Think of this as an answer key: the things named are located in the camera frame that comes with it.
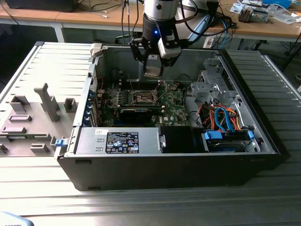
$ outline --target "blue connector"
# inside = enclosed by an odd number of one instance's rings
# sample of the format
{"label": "blue connector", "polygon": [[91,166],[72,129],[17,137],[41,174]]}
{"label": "blue connector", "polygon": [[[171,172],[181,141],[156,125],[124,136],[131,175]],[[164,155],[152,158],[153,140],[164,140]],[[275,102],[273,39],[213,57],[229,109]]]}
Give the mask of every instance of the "blue connector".
{"label": "blue connector", "polygon": [[224,111],[225,119],[226,119],[226,123],[227,123],[228,129],[229,129],[232,133],[234,133],[234,132],[235,132],[235,129],[233,129],[233,126],[232,126],[232,124],[231,124],[231,122],[230,122],[230,117],[229,117],[229,115],[228,115],[228,112],[227,112],[227,110],[224,109],[224,108],[219,107],[219,108],[217,108],[217,109],[215,110],[215,113],[214,113],[215,124],[216,124],[219,128],[221,128],[221,130],[222,130],[223,132],[226,132],[225,128],[224,128],[223,126],[221,126],[221,125],[219,124],[219,122],[218,122],[217,116],[218,116],[219,111]]}
{"label": "blue connector", "polygon": [[84,126],[91,126],[91,122],[89,118],[84,118],[82,123]]}
{"label": "blue connector", "polygon": [[254,133],[252,131],[249,131],[248,135],[249,135],[249,137],[250,137],[251,140],[254,138]]}
{"label": "blue connector", "polygon": [[91,107],[92,104],[93,104],[92,102],[87,102],[87,103],[86,103],[86,108],[87,108],[87,107]]}
{"label": "blue connector", "polygon": [[207,130],[204,135],[205,135],[206,140],[221,140],[222,139],[222,133],[220,131]]}
{"label": "blue connector", "polygon": [[66,147],[68,145],[68,139],[57,139],[55,141],[56,147]]}
{"label": "blue connector", "polygon": [[89,89],[89,97],[94,97],[95,93]]}
{"label": "blue connector", "polygon": [[84,117],[88,118],[91,116],[91,111],[85,111]]}

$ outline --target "workbench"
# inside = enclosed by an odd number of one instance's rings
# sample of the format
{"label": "workbench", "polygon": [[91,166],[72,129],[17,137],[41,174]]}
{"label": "workbench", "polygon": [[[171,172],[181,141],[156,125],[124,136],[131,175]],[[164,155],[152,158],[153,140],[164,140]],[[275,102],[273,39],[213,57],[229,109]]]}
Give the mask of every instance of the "workbench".
{"label": "workbench", "polygon": [[[114,30],[121,31],[121,8],[116,7],[109,9],[107,16],[96,15],[92,12],[86,12],[77,9],[73,13],[64,13],[58,11],[45,10],[30,10],[30,9],[10,9],[4,0],[3,5],[5,9],[16,19],[21,25],[31,26],[46,26],[53,27],[59,42],[64,42],[63,29],[64,28],[78,28],[78,29],[95,29],[95,30]],[[238,14],[229,12],[231,5],[235,0],[222,0],[221,8],[225,15],[230,16],[232,20],[237,23],[237,29],[233,35],[234,38],[239,39],[253,39],[253,40],[276,40],[276,41],[295,41],[301,32],[300,24],[284,24],[273,18],[270,18],[267,24],[262,23],[241,23],[238,21]],[[301,10],[301,6],[293,5],[289,10]],[[142,31],[143,22],[143,6],[139,4],[139,20],[135,31]],[[136,4],[130,3],[130,29],[133,28],[137,17]],[[16,24],[15,21],[0,7],[0,24]],[[124,16],[125,31],[127,30],[127,16]],[[220,31],[220,26],[210,28],[208,33]]]}
{"label": "workbench", "polygon": [[[89,48],[75,43],[34,46],[0,95],[0,123],[10,111],[11,95],[26,93],[29,101],[39,101],[33,92],[37,83],[49,83],[58,103],[66,97],[80,101],[85,76],[72,73],[76,65],[87,73]],[[46,65],[56,71],[53,76],[33,70]],[[72,75],[58,76],[62,70]],[[81,192],[53,156],[0,157],[0,211],[21,215],[35,226],[299,225],[301,141],[289,145],[290,159],[244,186],[185,189]]]}

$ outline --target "blue cable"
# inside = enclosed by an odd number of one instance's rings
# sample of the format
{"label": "blue cable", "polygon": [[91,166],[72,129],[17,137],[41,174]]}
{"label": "blue cable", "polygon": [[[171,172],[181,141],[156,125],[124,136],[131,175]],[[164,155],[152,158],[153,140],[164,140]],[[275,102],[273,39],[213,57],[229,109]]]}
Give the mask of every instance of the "blue cable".
{"label": "blue cable", "polygon": [[215,114],[214,114],[215,124],[216,124],[219,128],[221,128],[221,130],[222,130],[223,132],[226,132],[225,128],[219,124],[218,119],[217,119],[217,116],[218,116],[218,113],[219,113],[220,110],[224,111],[224,113],[225,113],[225,118],[226,118],[226,123],[227,123],[228,129],[229,129],[231,132],[234,133],[234,132],[235,132],[235,129],[233,129],[232,124],[231,124],[230,119],[229,119],[228,112],[227,112],[226,109],[224,109],[224,108],[219,107],[219,108],[217,108],[217,109],[215,110]]}
{"label": "blue cable", "polygon": [[[226,28],[227,26],[226,26],[225,22],[222,21],[222,20],[221,20],[221,22],[222,22],[222,24],[224,25],[224,28]],[[221,49],[221,48],[223,47],[223,45],[225,44],[226,39],[227,39],[227,30],[225,30],[224,41],[222,42],[222,45],[221,45],[220,49]]]}
{"label": "blue cable", "polygon": [[[203,17],[203,19],[199,22],[199,24],[196,26],[196,28],[194,29],[195,32],[201,33],[207,26],[207,22],[209,20],[209,15],[206,15]],[[192,39],[195,40],[198,37],[197,34],[191,33],[188,37],[189,41],[191,41]]]}

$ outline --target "white cable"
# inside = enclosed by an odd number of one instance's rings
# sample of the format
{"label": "white cable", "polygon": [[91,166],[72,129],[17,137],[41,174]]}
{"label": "white cable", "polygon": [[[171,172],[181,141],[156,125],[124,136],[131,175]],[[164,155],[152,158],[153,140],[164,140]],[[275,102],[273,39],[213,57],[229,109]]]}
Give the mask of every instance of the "white cable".
{"label": "white cable", "polygon": [[301,74],[296,74],[296,75],[295,75],[295,79],[296,79],[297,81],[301,81]]}
{"label": "white cable", "polygon": [[94,13],[94,14],[96,14],[96,15],[99,15],[99,16],[102,16],[102,17],[104,17],[104,18],[108,18],[107,15],[99,14],[99,13],[96,13],[96,12],[92,12],[92,13]]}
{"label": "white cable", "polygon": [[280,8],[282,8],[282,9],[284,9],[287,13],[289,13],[290,15],[292,14],[290,11],[288,11],[286,8],[284,8],[283,6],[280,6],[280,5],[278,5],[278,4],[270,4],[270,6],[278,6],[278,7],[280,7]]}

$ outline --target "gray plastic clip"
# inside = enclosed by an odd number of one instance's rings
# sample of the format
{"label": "gray plastic clip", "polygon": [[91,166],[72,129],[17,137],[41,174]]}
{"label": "gray plastic clip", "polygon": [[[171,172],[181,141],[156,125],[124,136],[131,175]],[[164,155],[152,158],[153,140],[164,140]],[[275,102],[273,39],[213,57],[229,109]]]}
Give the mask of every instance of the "gray plastic clip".
{"label": "gray plastic clip", "polygon": [[0,144],[0,151],[2,151],[3,154],[5,154],[8,151],[8,149],[3,144]]}
{"label": "gray plastic clip", "polygon": [[75,113],[77,109],[77,104],[74,98],[66,98],[64,103],[67,113]]}
{"label": "gray plastic clip", "polygon": [[25,127],[4,127],[2,133],[14,134],[14,133],[26,133]]}
{"label": "gray plastic clip", "polygon": [[44,135],[35,135],[34,138],[37,141],[50,141],[51,140],[51,135],[49,133],[46,133]]}
{"label": "gray plastic clip", "polygon": [[58,121],[60,119],[59,115],[56,113],[57,104],[54,106],[48,92],[48,85],[44,83],[42,88],[34,88],[33,90],[40,96],[44,108],[47,111],[51,121]]}
{"label": "gray plastic clip", "polygon": [[25,96],[14,96],[13,99],[9,103],[16,114],[24,114],[26,110],[23,105],[29,105]]}
{"label": "gray plastic clip", "polygon": [[50,147],[55,151],[56,146],[55,146],[55,142],[56,142],[56,137],[53,136],[50,140]]}
{"label": "gray plastic clip", "polygon": [[32,146],[30,147],[30,150],[33,153],[47,153],[47,152],[49,152],[49,149],[46,146],[46,144],[32,144]]}

